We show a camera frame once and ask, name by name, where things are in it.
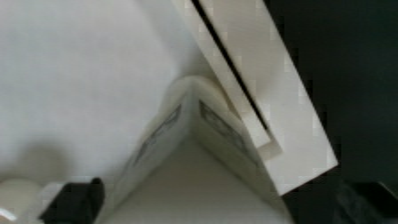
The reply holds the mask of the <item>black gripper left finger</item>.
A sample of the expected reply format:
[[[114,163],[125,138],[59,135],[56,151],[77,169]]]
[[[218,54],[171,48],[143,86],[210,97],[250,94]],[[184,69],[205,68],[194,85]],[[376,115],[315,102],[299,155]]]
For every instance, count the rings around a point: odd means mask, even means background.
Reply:
[[[106,184],[100,178],[70,182],[40,215],[45,224],[95,224],[106,203]]]

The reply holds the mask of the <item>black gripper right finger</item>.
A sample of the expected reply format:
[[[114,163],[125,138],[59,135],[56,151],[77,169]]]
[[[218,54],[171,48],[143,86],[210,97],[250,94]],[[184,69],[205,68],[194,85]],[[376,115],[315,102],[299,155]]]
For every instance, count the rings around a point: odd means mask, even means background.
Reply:
[[[398,195],[381,182],[340,184],[333,224],[398,224]]]

